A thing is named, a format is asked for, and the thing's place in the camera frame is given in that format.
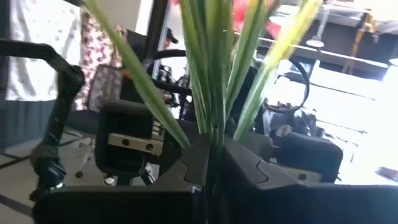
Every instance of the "floor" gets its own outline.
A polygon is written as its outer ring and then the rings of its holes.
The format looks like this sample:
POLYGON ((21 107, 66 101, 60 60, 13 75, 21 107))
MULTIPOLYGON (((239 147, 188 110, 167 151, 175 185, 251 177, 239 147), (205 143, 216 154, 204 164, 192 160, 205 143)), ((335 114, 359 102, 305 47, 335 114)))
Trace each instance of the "floor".
MULTIPOLYGON (((5 154, 0 155, 0 223, 2 224, 33 223, 30 218, 33 203, 29 200, 29 194, 35 188, 37 176, 34 174, 29 160, 19 161, 29 155, 30 150, 39 141, 12 147, 7 149, 5 154)), ((68 172, 65 184, 102 185, 103 174, 96 168, 93 159, 86 165, 82 178, 77 179, 74 176, 83 156, 87 153, 85 150, 77 149, 79 142, 79 138, 76 136, 63 135, 60 157, 68 172)))

